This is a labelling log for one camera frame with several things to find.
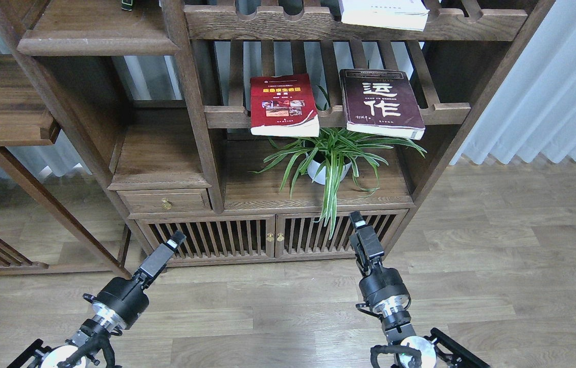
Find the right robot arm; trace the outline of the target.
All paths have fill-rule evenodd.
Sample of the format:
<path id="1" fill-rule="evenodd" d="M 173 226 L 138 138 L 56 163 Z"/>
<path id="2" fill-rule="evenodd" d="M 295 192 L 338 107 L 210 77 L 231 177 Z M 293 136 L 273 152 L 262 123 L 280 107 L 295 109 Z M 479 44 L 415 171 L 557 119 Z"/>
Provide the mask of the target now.
<path id="1" fill-rule="evenodd" d="M 359 282 L 363 303 L 356 309 L 378 318 L 387 340 L 386 345 L 371 348 L 372 366 L 379 366 L 379 354 L 389 354 L 395 358 L 393 367 L 435 367 L 438 360 L 448 367 L 489 367 L 437 328 L 431 329 L 428 337 L 416 335 L 408 311 L 411 296 L 399 272 L 383 266 L 384 248 L 376 231 L 360 212 L 351 212 L 349 217 L 355 228 L 350 243 L 363 276 Z"/>

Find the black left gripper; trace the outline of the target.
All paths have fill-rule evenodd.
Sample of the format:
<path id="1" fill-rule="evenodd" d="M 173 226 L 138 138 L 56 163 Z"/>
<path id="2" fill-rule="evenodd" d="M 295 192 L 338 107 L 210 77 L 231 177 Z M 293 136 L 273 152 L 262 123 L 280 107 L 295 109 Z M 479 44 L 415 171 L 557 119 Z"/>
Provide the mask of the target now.
<path id="1" fill-rule="evenodd" d="M 106 330 L 130 329 L 149 305 L 149 298 L 144 294 L 144 290 L 166 268 L 167 262 L 178 253 L 185 239 L 186 236 L 181 231 L 176 231 L 142 262 L 132 279 L 115 277 L 98 295 L 85 293 L 83 298 L 91 303 L 95 314 L 91 319 L 85 320 L 83 329 L 95 329 L 96 326 Z"/>

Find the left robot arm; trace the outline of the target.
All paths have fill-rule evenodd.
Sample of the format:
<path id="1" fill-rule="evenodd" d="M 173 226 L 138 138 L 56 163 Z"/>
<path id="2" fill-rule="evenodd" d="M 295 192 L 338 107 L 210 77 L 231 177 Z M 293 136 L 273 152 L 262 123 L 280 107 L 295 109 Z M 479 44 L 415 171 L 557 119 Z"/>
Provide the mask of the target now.
<path id="1" fill-rule="evenodd" d="M 83 298 L 91 303 L 95 314 L 85 320 L 64 345 L 52 349 L 44 346 L 42 340 L 35 340 L 9 367 L 24 364 L 29 367 L 87 367 L 89 362 L 99 365 L 99 351 L 103 352 L 107 367 L 117 366 L 110 337 L 120 336 L 124 329 L 130 329 L 147 309 L 149 298 L 144 294 L 145 289 L 160 275 L 169 259 L 178 253 L 185 239 L 183 233 L 176 231 L 142 262 L 131 279 L 115 277 L 98 295 L 85 294 Z"/>

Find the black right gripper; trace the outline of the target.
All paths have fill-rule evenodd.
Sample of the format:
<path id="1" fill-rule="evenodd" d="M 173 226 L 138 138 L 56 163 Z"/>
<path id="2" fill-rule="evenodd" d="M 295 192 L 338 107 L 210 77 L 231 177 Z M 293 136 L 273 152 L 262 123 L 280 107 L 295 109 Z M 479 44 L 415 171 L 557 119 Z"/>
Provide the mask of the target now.
<path id="1" fill-rule="evenodd" d="M 376 231 L 359 211 L 351 212 L 349 219 L 355 229 L 349 240 L 363 275 L 359 288 L 364 302 L 356 305 L 356 309 L 368 315 L 393 315 L 407 310 L 411 296 L 399 272 L 383 266 L 379 257 L 384 255 L 384 248 Z"/>

